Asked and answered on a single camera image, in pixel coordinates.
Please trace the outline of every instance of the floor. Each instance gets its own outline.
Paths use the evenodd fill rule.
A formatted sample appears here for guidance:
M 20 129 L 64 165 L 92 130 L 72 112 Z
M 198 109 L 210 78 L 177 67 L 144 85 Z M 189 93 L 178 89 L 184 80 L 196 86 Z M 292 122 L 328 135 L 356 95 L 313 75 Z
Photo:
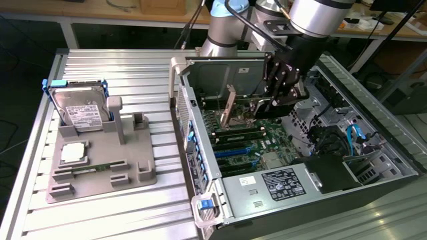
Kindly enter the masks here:
M 132 27 L 74 24 L 74 32 L 82 49 L 170 49 L 181 30 L 177 28 Z M 20 166 L 40 98 L 41 81 L 57 48 L 66 48 L 60 26 L 50 22 L 0 19 L 0 218 Z M 193 30 L 186 49 L 202 45 L 206 30 Z M 327 50 L 344 66 L 359 54 L 364 40 L 345 46 L 331 44 Z M 21 143 L 6 152 L 2 149 Z

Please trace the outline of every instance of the power supply label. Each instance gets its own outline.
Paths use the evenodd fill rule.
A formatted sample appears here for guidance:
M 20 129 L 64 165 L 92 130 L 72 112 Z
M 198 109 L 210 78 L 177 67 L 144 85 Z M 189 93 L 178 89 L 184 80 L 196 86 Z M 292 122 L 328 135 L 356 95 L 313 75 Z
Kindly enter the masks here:
M 102 125 L 98 106 L 66 106 L 66 112 L 72 125 L 76 128 L 96 127 Z
M 272 200 L 281 201 L 304 195 L 305 190 L 292 168 L 261 174 Z

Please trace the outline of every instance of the metal table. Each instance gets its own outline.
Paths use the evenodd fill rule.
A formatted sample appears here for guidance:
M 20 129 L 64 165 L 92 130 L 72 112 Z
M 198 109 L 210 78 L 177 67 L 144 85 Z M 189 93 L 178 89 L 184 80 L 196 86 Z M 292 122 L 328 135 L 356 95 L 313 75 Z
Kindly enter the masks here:
M 260 52 L 240 52 L 259 56 Z M 121 114 L 144 111 L 149 118 L 157 171 L 154 185 L 46 204 L 45 189 L 56 141 L 58 115 L 42 96 L 20 170 L 0 228 L 0 239 L 197 239 L 182 167 L 168 106 L 168 71 L 173 56 L 194 56 L 193 50 L 70 50 L 54 57 L 53 79 L 108 81 L 109 95 L 122 97 Z M 345 81 L 337 63 L 320 60 Z M 357 88 L 356 83 L 347 83 Z M 376 102 L 365 102 L 373 108 Z M 372 109 L 376 114 L 384 110 Z M 399 126 L 392 130 L 400 134 Z M 427 165 L 425 147 L 413 148 Z M 287 240 L 425 239 L 427 177 L 367 206 L 260 237 Z

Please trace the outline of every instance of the motherboard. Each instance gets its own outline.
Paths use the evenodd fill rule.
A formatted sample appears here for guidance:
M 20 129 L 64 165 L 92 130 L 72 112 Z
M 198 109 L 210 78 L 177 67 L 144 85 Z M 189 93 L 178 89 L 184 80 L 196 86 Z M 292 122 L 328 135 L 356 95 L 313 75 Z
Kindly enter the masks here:
M 220 101 L 201 104 L 202 121 L 223 177 L 287 166 L 300 157 L 281 119 L 253 118 L 253 102 L 259 100 L 259 97 L 236 96 L 227 124 L 221 124 L 224 104 Z

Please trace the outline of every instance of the hard drive sticker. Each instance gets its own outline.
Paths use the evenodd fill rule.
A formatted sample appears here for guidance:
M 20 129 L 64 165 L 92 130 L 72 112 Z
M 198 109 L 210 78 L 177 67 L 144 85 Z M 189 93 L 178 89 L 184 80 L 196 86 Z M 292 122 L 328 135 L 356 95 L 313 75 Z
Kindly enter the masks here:
M 102 125 L 97 105 L 66 106 L 65 108 L 72 125 L 76 128 L 88 128 Z
M 272 200 L 281 201 L 304 195 L 305 190 L 292 168 L 261 174 Z

